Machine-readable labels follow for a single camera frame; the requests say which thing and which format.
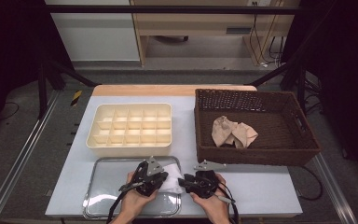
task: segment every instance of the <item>crumpled tissue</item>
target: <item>crumpled tissue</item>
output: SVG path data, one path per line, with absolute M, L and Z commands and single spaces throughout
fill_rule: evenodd
M 236 148 L 247 148 L 257 136 L 258 133 L 251 126 L 230 121 L 226 116 L 213 122 L 212 139 L 218 147 L 235 143 Z
M 158 192 L 169 192 L 181 194 L 183 193 L 182 187 L 179 186 L 178 178 L 184 179 L 182 174 L 180 173 L 178 164 L 173 163 L 163 167 L 164 171 L 168 173 L 167 179 L 162 184 L 161 188 L 159 188 Z

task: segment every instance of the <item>beige grid tray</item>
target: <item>beige grid tray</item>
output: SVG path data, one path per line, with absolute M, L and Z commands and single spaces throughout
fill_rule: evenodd
M 98 157 L 167 156 L 171 141 L 171 105 L 100 105 L 87 146 Z

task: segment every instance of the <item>wooden table edge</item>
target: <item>wooden table edge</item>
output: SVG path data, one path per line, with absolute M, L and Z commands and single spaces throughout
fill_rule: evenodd
M 244 85 L 99 85 L 92 96 L 194 96 L 196 89 L 257 91 L 254 86 Z

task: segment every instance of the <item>metal rail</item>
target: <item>metal rail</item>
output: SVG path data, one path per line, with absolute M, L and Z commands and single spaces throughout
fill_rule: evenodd
M 341 219 L 341 223 L 344 224 L 357 224 L 356 217 L 354 216 L 351 207 L 348 205 L 344 194 L 341 191 L 333 173 L 328 167 L 322 154 L 318 154 L 313 158 L 316 168 L 318 169 L 321 179 L 324 182 L 324 187 L 327 189 L 330 195 L 331 201 L 333 202 L 337 214 Z
M 9 171 L 4 183 L 0 188 L 0 214 L 7 202 L 8 197 L 10 196 L 12 190 L 16 186 L 18 179 L 20 178 L 21 172 L 25 167 L 28 159 L 31 156 L 32 151 L 39 139 L 41 133 L 43 132 L 46 124 L 48 123 L 48 119 L 50 118 L 51 112 L 53 111 L 55 105 L 57 104 L 57 99 L 60 96 L 59 91 L 53 91 L 53 94 L 50 96 L 48 109 L 45 113 L 45 116 L 39 119 L 36 122 L 31 134 L 29 135 L 27 141 L 25 142 L 22 150 L 14 162 L 11 170 Z

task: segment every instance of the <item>crumpled paper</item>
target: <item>crumpled paper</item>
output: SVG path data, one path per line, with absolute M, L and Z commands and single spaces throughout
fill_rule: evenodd
M 247 148 L 257 136 L 258 133 L 251 126 L 230 121 L 226 116 L 213 122 L 212 139 L 218 147 L 235 144 L 236 148 Z

